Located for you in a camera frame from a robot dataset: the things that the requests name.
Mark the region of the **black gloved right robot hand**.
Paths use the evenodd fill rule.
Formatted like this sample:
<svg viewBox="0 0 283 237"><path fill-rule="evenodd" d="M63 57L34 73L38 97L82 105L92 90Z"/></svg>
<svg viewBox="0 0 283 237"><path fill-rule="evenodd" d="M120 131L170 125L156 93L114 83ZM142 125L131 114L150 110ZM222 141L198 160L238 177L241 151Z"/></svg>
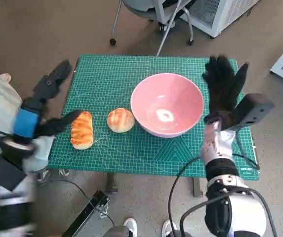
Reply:
<svg viewBox="0 0 283 237"><path fill-rule="evenodd" d="M233 110L245 84L248 67L249 64L244 63L235 73L226 56L210 56L202 75L209 91L209 114L204 118L205 123L218 121L223 130L234 126Z"/></svg>

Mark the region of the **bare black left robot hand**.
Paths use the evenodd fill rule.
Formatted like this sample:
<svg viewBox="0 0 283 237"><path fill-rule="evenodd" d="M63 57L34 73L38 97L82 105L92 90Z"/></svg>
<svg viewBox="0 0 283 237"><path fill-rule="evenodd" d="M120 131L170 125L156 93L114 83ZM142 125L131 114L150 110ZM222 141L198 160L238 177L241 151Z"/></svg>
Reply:
<svg viewBox="0 0 283 237"><path fill-rule="evenodd" d="M72 66L69 60L62 61L49 75L44 75L33 89L33 95L22 101L14 120L12 138L15 142L28 144L40 136L53 136L65 130L80 114L75 110L62 118L42 122L46 104L60 92L60 86L67 79Z"/></svg>

